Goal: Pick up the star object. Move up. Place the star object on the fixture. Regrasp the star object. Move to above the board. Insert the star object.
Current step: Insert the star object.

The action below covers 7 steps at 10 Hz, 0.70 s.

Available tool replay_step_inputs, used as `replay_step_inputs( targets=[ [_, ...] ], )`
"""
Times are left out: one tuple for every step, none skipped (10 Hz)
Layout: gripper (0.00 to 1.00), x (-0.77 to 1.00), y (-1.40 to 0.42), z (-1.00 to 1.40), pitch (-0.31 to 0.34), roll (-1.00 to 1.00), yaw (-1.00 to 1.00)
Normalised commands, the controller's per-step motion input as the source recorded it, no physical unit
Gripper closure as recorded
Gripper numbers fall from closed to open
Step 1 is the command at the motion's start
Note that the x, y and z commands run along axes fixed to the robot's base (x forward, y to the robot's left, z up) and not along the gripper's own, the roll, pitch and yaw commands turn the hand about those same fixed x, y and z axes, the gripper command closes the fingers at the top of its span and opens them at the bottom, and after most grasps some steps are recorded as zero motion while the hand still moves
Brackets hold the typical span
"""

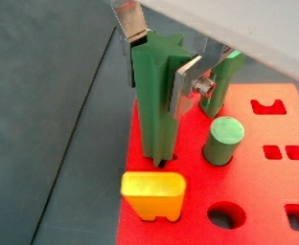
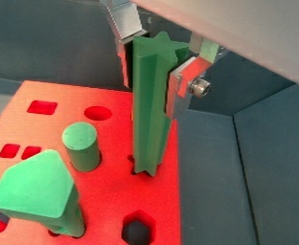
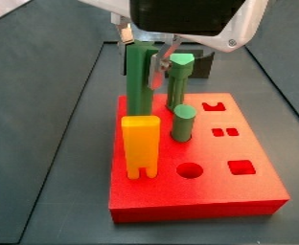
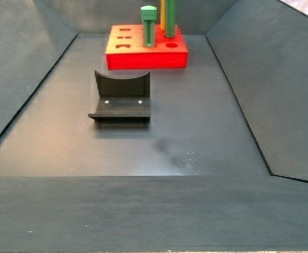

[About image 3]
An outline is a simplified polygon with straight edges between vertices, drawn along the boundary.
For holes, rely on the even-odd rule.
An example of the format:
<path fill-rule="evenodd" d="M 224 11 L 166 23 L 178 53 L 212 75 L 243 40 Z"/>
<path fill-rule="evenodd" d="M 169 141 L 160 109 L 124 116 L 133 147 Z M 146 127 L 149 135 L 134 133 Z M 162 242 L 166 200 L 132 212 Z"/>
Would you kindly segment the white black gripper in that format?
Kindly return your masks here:
<path fill-rule="evenodd" d="M 150 56 L 148 88 L 156 90 L 170 67 L 181 37 L 229 53 L 253 37 L 268 0 L 78 0 L 110 14 L 120 40 L 120 74 L 126 74 L 126 46 L 134 43 L 132 23 L 145 32 L 176 34 Z"/>

